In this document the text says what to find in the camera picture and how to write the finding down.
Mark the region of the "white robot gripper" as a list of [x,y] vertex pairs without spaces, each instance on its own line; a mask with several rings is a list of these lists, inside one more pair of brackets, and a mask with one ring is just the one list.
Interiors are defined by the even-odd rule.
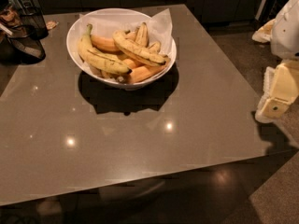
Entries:
[[[289,0],[276,15],[271,32],[271,51],[281,59],[299,59],[299,0]],[[276,68],[267,67],[255,119],[260,123],[279,119],[298,96],[298,61],[283,61]]]

